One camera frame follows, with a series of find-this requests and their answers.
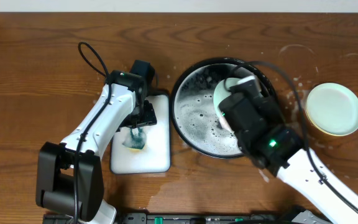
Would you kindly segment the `green and yellow sponge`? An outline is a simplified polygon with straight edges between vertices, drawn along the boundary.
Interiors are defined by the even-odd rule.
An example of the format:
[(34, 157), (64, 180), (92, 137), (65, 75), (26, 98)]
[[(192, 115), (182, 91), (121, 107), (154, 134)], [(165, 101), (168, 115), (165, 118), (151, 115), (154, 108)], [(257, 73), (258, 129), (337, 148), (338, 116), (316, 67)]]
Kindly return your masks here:
[(143, 128), (130, 129), (122, 145), (135, 150), (143, 150), (147, 142), (147, 135)]

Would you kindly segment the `yellow plate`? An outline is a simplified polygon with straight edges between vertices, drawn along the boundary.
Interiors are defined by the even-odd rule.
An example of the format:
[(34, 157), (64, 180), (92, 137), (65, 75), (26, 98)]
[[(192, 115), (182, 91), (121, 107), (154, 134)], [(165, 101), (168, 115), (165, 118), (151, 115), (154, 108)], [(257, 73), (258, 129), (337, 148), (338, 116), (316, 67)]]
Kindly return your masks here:
[(306, 117), (313, 128), (328, 136), (347, 136), (355, 131), (351, 121), (348, 122), (342, 116), (332, 115), (325, 111), (307, 108)]

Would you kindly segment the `light green plate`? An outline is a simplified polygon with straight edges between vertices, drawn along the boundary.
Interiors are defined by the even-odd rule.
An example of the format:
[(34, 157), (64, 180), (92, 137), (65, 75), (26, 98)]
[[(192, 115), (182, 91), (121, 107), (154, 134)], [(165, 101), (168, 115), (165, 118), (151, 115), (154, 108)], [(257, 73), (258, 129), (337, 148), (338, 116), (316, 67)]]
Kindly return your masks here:
[(358, 130), (358, 97), (337, 83), (322, 83), (308, 94), (306, 116), (318, 130), (332, 136), (347, 136)]
[(213, 105), (216, 112), (216, 115), (218, 117), (218, 121), (223, 129), (229, 131), (230, 133), (233, 133), (233, 130), (231, 129), (230, 125), (226, 121), (223, 112), (219, 109), (219, 104), (224, 99), (226, 99), (228, 96), (230, 96), (231, 93), (227, 91), (224, 87), (224, 80), (220, 81), (216, 88), (214, 89), (214, 95), (213, 95)]

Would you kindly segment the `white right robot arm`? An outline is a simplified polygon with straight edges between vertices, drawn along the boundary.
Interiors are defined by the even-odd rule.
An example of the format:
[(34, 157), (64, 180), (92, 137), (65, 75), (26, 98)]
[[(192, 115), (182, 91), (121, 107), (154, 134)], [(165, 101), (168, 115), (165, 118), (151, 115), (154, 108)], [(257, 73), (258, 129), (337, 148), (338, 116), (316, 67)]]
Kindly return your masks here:
[(284, 125), (274, 97), (215, 91), (213, 103), (253, 165), (301, 193), (332, 223), (358, 223), (358, 195)]

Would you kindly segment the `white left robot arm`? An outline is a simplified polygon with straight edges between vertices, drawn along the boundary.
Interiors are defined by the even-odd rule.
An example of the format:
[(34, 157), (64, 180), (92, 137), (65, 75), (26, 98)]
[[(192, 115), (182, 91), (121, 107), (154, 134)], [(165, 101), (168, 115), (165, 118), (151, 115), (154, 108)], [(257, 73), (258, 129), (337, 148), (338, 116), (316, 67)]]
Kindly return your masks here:
[(145, 99), (154, 70), (115, 70), (107, 75), (99, 100), (79, 126), (61, 143), (40, 149), (35, 202), (71, 216), (74, 223), (114, 223), (117, 210), (103, 199), (101, 159), (121, 127), (155, 124)]

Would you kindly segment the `black rectangular soapy tray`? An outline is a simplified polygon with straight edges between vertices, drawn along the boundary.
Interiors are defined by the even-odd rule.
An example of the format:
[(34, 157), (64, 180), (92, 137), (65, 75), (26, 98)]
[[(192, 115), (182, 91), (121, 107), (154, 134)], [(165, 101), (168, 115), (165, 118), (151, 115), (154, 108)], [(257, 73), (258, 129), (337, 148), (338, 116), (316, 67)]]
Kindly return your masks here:
[(157, 124), (141, 127), (147, 135), (143, 150), (122, 145), (131, 128), (121, 128), (111, 143), (110, 170), (114, 174), (162, 173), (170, 168), (169, 97), (166, 93), (146, 98), (154, 107)]

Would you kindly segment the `round black metal tray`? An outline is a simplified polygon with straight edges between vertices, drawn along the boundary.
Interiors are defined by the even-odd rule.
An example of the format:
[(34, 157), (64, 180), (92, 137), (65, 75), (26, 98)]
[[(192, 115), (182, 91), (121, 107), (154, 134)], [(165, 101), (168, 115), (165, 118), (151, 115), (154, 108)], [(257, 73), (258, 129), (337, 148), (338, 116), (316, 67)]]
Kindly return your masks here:
[(236, 137), (224, 129), (214, 107), (214, 91), (219, 82), (237, 83), (235, 78), (255, 75), (262, 88), (261, 95), (278, 101), (270, 80), (255, 66), (245, 65), (232, 75), (236, 66), (244, 63), (236, 58), (209, 58), (187, 68), (175, 83), (170, 102), (173, 125), (187, 145), (196, 151), (218, 159), (242, 157)]

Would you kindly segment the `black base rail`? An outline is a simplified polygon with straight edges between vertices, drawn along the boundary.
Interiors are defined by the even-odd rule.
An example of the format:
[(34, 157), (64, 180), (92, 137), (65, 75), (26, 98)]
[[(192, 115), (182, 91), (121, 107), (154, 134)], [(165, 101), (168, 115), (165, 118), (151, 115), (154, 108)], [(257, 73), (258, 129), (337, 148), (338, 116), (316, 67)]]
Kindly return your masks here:
[(146, 213), (124, 213), (118, 215), (114, 224), (276, 224), (292, 223), (271, 215), (167, 215)]

